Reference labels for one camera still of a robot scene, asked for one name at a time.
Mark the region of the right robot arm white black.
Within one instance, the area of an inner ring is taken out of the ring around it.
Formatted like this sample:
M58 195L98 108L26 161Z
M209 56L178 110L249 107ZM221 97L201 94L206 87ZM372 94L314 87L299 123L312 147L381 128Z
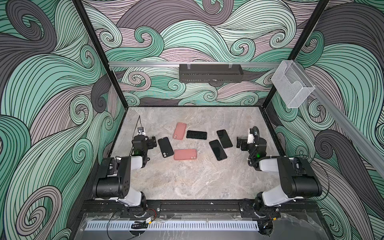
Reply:
M237 148L249 153L248 165L259 172L279 174L280 183L257 194L253 203L256 213L295 200L319 197L322 185L308 160L303 157L267 156L267 141L237 138Z

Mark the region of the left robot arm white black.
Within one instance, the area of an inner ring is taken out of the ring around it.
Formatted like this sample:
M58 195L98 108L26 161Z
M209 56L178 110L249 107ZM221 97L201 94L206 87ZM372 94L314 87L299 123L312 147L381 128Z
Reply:
M136 135L132 140L129 156L104 158L93 184L92 199L116 201L137 213L147 211L143 192L131 186L131 172L144 168L150 158L148 151L157 146L155 137Z

